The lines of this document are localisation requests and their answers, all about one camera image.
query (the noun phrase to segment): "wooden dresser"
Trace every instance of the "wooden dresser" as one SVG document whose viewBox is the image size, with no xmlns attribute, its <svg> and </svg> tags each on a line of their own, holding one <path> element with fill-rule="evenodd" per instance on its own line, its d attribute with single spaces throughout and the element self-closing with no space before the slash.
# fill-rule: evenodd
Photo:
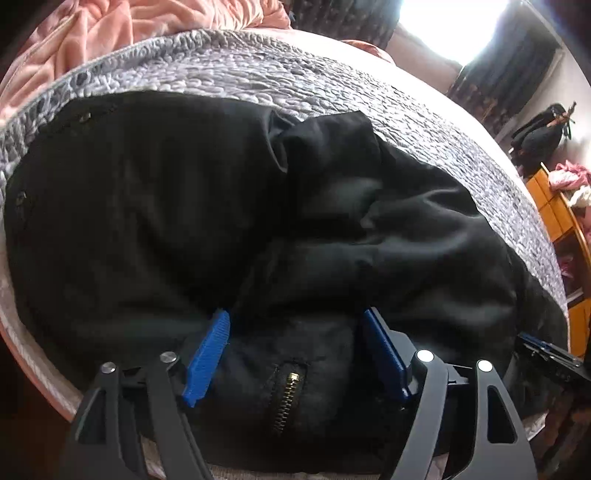
<svg viewBox="0 0 591 480">
<path fill-rule="evenodd" d="M 559 258 L 573 257 L 574 279 L 565 284 L 569 302 L 570 350 L 583 356 L 589 338 L 591 314 L 591 254 L 568 200 L 562 192 L 551 192 L 544 165 L 527 183 L 554 249 Z"/>
</svg>

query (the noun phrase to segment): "zipper pocket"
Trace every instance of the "zipper pocket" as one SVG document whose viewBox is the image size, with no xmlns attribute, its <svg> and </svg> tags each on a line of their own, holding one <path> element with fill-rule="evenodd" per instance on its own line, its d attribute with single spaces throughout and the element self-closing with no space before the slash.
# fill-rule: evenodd
<svg viewBox="0 0 591 480">
<path fill-rule="evenodd" d="M 274 436 L 283 435 L 300 400 L 306 373 L 297 364 L 283 364 L 278 371 L 271 401 L 271 430 Z"/>
</svg>

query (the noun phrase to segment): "wooden floor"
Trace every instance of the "wooden floor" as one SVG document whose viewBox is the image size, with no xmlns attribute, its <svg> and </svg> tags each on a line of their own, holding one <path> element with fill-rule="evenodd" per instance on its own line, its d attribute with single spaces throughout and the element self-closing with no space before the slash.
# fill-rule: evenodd
<svg viewBox="0 0 591 480">
<path fill-rule="evenodd" d="M 54 477 L 69 424 L 29 382 L 0 340 L 0 478 Z"/>
</svg>

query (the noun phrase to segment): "curtain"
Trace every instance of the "curtain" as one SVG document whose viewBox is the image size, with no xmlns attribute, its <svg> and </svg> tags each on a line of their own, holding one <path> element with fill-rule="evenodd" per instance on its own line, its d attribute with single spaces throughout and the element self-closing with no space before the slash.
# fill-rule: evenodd
<svg viewBox="0 0 591 480">
<path fill-rule="evenodd" d="M 403 0 L 285 0 L 298 30 L 336 40 L 362 40 L 385 50 Z"/>
<path fill-rule="evenodd" d="M 540 86 L 558 47 L 530 7 L 511 1 L 492 40 L 447 95 L 495 136 Z"/>
</svg>

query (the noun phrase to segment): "wall below window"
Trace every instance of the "wall below window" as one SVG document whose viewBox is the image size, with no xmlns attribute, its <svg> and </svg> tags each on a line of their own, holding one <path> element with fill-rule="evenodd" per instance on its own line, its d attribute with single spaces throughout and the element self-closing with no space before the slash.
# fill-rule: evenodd
<svg viewBox="0 0 591 480">
<path fill-rule="evenodd" d="M 445 94 L 460 73 L 462 66 L 438 55 L 421 40 L 398 24 L 386 51 L 396 66 L 421 79 Z"/>
<path fill-rule="evenodd" d="M 571 124 L 573 139 L 563 138 L 554 154 L 553 163 L 570 160 L 591 168 L 591 86 L 568 50 L 565 50 L 562 60 L 551 76 L 519 114 L 517 127 L 528 122 L 552 103 L 561 103 L 568 109 L 573 101 L 577 102 L 573 114 L 576 123 Z"/>
</svg>

